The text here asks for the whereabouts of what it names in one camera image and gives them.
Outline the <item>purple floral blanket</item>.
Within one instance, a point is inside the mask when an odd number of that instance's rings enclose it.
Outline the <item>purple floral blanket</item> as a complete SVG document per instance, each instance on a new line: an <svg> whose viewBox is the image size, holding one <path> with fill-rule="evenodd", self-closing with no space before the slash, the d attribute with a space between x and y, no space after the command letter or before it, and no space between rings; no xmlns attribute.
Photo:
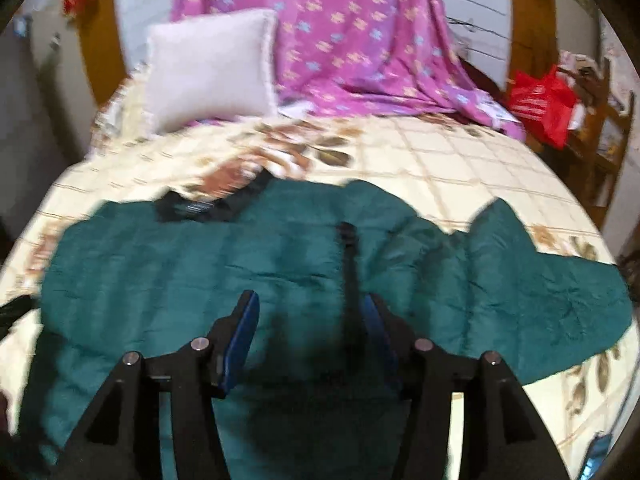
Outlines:
<svg viewBox="0 0 640 480"><path fill-rule="evenodd" d="M174 0L175 21L270 9L280 101L317 116L454 114L518 141L522 124L464 70L442 0Z"/></svg>

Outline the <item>red plastic bag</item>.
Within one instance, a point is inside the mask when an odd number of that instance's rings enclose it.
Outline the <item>red plastic bag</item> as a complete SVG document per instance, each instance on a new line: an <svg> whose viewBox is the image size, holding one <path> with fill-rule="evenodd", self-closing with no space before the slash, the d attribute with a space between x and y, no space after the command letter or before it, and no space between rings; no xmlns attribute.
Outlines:
<svg viewBox="0 0 640 480"><path fill-rule="evenodd" d="M552 65L540 78L514 74L508 95L508 110L538 142L562 150L578 96Z"/></svg>

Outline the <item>dark green quilted jacket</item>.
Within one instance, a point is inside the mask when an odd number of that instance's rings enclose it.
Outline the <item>dark green quilted jacket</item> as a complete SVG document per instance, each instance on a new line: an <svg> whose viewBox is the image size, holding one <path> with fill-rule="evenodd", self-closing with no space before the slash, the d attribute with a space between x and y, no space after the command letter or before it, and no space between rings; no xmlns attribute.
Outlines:
<svg viewBox="0 0 640 480"><path fill-rule="evenodd" d="M176 351L247 289L257 332L242 382L215 406L232 477L387 478L405 410L347 297L343 224L362 294L450 353L501 353L522 382L610 348L630 325L615 266L538 252L503 200L452 233L364 181L268 179L209 207L174 194L106 203L66 229L44 274L17 430L29 478L47 475L124 353Z"/></svg>

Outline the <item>cream floral plaid bedsheet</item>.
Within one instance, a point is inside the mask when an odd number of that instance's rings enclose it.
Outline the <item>cream floral plaid bedsheet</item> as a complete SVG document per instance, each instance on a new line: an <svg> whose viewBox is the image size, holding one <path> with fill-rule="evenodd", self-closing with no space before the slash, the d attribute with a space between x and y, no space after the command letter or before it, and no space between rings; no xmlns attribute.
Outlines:
<svg viewBox="0 0 640 480"><path fill-rule="evenodd" d="M466 230L496 197L514 209L537 249L614 263L588 214L525 144L444 116L308 119L316 130L266 133L269 122L198 125L154 140L106 141L99 155L67 169L1 270L1 305L38 292L60 233L106 200L152 200L168 188L195 191L205 177L232 162L264 162L277 177L343 184L370 181L397 195L441 229ZM348 155L346 166L324 163ZM15 431L27 371L40 332L35 311L1 343L1 390L10 400ZM558 445L572 478L579 478L592 439L622 433L639 396L638 324L589 360L525 387Z"/></svg>

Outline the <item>wooden side shelf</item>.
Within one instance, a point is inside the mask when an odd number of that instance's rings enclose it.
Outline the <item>wooden side shelf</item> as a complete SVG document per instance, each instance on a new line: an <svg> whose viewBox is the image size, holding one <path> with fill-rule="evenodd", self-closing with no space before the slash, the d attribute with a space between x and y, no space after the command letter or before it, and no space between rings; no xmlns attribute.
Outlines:
<svg viewBox="0 0 640 480"><path fill-rule="evenodd" d="M588 56L563 51L558 73L578 96L560 151L559 175L601 229L629 148L638 92L620 87L610 58L598 64Z"/></svg>

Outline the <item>floral bed pillow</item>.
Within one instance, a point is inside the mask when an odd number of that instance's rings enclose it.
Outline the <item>floral bed pillow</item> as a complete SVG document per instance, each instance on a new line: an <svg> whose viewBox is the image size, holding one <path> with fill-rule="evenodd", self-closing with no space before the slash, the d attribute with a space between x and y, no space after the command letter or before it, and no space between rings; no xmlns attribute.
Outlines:
<svg viewBox="0 0 640 480"><path fill-rule="evenodd" d="M123 79L110 99L94 115L89 156L102 156L130 148L149 136L144 90L149 67L140 62Z"/></svg>

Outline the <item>white square pillow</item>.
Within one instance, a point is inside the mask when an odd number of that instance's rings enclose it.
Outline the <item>white square pillow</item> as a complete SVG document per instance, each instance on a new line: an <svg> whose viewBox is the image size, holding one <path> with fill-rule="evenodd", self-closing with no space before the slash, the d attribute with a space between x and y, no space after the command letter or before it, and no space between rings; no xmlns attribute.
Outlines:
<svg viewBox="0 0 640 480"><path fill-rule="evenodd" d="M277 24L273 10L248 9L150 26L143 93L150 131L277 114Z"/></svg>

